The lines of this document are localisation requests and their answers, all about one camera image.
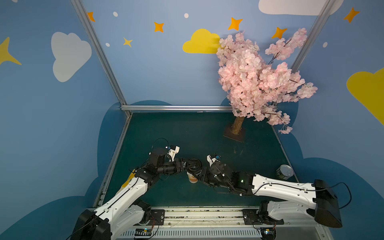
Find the black plastic cup lid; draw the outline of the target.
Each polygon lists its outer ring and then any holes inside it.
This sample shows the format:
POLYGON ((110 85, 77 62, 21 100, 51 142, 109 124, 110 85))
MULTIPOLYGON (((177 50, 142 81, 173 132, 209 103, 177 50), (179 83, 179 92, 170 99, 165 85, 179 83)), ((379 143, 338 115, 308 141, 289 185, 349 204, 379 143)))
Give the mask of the black plastic cup lid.
POLYGON ((198 175, 201 173, 203 166, 198 159, 189 159, 185 163, 185 169, 189 174, 198 175))

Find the printed paper milk tea cup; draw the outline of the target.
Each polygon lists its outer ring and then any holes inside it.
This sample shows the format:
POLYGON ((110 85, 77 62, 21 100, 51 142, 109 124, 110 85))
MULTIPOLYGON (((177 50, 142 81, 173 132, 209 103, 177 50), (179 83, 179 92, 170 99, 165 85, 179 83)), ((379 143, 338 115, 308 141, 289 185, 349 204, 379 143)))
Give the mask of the printed paper milk tea cup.
POLYGON ((188 176, 190 183, 192 183, 192 184, 195 184, 199 181, 193 174, 187 173, 187 176, 188 176))

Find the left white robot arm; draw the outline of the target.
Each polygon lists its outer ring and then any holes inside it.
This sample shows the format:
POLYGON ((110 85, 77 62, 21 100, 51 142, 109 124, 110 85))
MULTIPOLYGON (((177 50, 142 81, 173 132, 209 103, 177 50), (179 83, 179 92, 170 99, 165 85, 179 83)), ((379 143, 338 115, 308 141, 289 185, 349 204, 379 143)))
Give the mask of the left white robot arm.
POLYGON ((144 166, 108 202, 95 210, 85 210, 79 217, 68 240, 115 240, 126 228, 145 220, 151 207, 138 199, 160 178, 184 171, 182 160, 176 159, 180 147, 171 145, 151 152, 144 166))

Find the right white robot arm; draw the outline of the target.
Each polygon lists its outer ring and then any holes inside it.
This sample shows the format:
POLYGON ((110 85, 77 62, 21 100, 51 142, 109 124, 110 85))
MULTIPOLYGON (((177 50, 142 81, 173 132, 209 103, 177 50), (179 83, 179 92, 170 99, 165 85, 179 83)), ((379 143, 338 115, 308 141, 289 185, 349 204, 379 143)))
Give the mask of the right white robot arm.
POLYGON ((264 196, 256 212, 255 224, 277 225, 289 219, 311 219, 326 227, 341 228, 339 201, 332 188, 322 180, 289 183, 258 174, 233 171, 220 161, 203 167, 194 176, 211 187, 222 187, 239 196, 264 196))

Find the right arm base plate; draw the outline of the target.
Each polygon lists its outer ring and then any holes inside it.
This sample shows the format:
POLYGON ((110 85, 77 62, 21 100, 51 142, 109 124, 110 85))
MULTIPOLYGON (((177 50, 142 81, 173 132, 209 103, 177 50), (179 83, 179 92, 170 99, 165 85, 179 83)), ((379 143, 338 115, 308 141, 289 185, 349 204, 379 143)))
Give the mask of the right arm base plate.
POLYGON ((258 209, 243 209, 243 220, 245 225, 283 225, 284 220, 275 220, 267 212, 260 212, 258 209))

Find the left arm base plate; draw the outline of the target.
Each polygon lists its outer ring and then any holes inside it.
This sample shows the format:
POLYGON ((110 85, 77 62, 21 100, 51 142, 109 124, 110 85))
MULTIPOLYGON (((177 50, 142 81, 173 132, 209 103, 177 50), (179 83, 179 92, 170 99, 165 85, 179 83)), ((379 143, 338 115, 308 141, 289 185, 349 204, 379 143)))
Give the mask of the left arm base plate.
POLYGON ((154 209, 145 211, 143 222, 146 226, 163 226, 165 221, 165 210, 154 209))

